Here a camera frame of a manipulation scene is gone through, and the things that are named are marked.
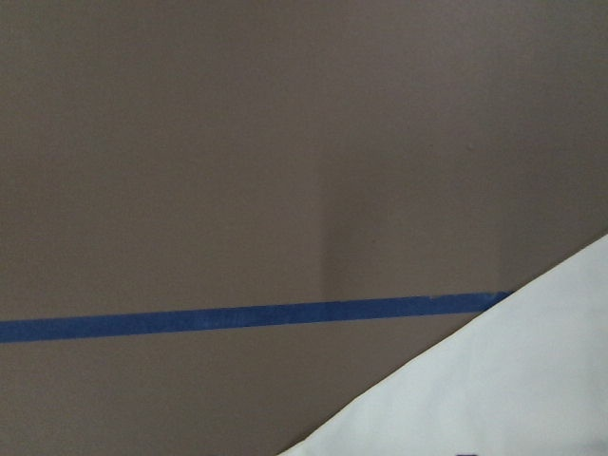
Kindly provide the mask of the cream long sleeve printed shirt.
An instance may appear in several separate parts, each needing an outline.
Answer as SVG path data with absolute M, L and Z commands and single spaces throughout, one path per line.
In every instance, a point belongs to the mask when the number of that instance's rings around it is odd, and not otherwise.
M 293 455 L 603 455 L 600 238 L 358 396 Z

